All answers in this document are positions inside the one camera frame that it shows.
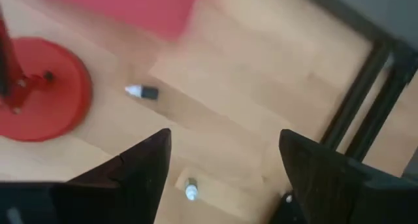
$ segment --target red mat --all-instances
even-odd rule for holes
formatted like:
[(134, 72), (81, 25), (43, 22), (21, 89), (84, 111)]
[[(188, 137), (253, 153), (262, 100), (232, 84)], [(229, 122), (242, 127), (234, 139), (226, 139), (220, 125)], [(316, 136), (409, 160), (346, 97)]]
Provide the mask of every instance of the red mat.
[(166, 39), (177, 39), (195, 0), (66, 0), (137, 25)]

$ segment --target metal rod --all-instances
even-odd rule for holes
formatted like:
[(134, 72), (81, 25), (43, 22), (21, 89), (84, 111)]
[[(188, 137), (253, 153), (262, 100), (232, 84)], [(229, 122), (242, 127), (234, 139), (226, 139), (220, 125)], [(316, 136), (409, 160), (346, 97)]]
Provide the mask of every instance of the metal rod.
[(355, 134), (346, 156), (362, 161), (391, 113), (406, 84), (391, 73)]
[(346, 151), (346, 156), (360, 162), (418, 68), (418, 54), (409, 46), (399, 42), (394, 53), (394, 66)]
[(385, 65), (390, 51), (390, 45), (387, 43), (374, 44), (370, 55), (325, 131), (325, 134), (321, 139), (322, 145), (332, 150), (337, 149), (346, 134), (348, 127), (351, 125), (351, 122), (359, 111), (361, 104), (372, 88), (378, 74)]

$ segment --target white object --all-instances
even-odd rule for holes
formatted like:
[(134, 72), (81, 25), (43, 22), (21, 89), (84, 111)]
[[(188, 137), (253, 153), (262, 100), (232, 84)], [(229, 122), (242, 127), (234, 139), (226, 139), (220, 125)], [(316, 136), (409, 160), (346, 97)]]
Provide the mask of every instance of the white object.
[(193, 184), (189, 184), (185, 188), (185, 195), (190, 201), (195, 201), (197, 199), (198, 194), (199, 191), (197, 190), (197, 186)]
[(286, 197), (286, 202), (291, 203), (293, 201), (292, 195)]
[(142, 86), (140, 85), (127, 86), (125, 91), (134, 97), (142, 98)]
[(8, 221), (11, 224), (24, 224), (20, 212), (17, 208), (9, 208), (6, 212), (6, 215), (8, 217)]

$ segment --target small bottle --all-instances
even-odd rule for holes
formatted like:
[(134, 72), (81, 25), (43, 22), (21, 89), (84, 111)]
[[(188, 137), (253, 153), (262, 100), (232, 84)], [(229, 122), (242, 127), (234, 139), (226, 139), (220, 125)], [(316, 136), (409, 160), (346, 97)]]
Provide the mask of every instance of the small bottle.
[(190, 201), (195, 201), (199, 196), (197, 189), (197, 181), (194, 178), (189, 178), (185, 185), (185, 195)]
[(125, 87), (125, 91), (134, 97), (141, 99), (157, 100), (159, 90), (150, 86), (131, 85)]

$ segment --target red stand base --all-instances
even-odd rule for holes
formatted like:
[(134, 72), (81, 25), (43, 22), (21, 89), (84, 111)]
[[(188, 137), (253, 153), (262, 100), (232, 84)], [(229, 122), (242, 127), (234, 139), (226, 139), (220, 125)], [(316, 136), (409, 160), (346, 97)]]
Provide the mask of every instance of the red stand base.
[(36, 38), (12, 40), (26, 76), (54, 75), (45, 89), (35, 90), (19, 114), (0, 108), (0, 135), (40, 142), (74, 129), (85, 117), (91, 102), (91, 80), (83, 63), (68, 50)]

